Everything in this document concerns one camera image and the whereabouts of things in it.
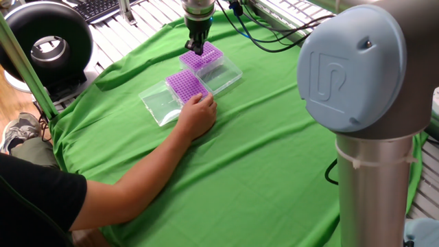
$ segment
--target green pole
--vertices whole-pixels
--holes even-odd
[[[5,49],[21,77],[29,86],[30,91],[34,94],[36,101],[40,104],[47,118],[53,119],[58,114],[58,111],[55,109],[54,103],[50,100],[50,97],[36,75],[34,68],[32,68],[24,51],[21,49],[19,42],[1,14],[0,45]]]

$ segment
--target person's arm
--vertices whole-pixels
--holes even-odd
[[[87,181],[87,193],[71,231],[130,221],[157,196],[191,142],[216,120],[217,104],[209,94],[192,97],[183,107],[176,127],[153,152],[134,165],[114,185]]]

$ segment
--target green cloth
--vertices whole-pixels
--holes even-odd
[[[273,38],[247,25],[255,38]],[[138,94],[179,72],[188,33],[182,19],[166,25],[50,122],[61,168],[113,184],[166,138],[175,123],[158,127]],[[261,51],[222,13],[209,40],[242,79],[216,97],[217,123],[194,142],[157,199],[103,234],[113,246],[323,246],[339,219],[337,187],[324,179],[337,156],[335,135],[300,99],[300,49]]]

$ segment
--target shoe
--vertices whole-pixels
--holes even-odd
[[[38,119],[30,113],[20,113],[19,125],[22,131],[32,136],[30,138],[39,137],[41,135],[41,125]]]
[[[0,145],[0,152],[7,154],[8,153],[8,146],[11,144],[11,141],[14,140],[16,137],[20,138],[23,136],[20,131],[20,124],[19,120],[15,119],[10,121],[5,129],[3,130],[3,135],[1,139],[1,145]]]
[[[13,2],[11,0],[0,0],[0,8],[9,8],[12,6]]]
[[[14,139],[20,139],[24,142],[39,137],[40,133],[41,126],[35,116],[29,113],[20,113],[19,118],[9,122],[3,130],[0,152],[7,154],[9,145]]]

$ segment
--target sleeve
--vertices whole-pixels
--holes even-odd
[[[85,177],[0,154],[0,176],[67,232],[84,204]]]

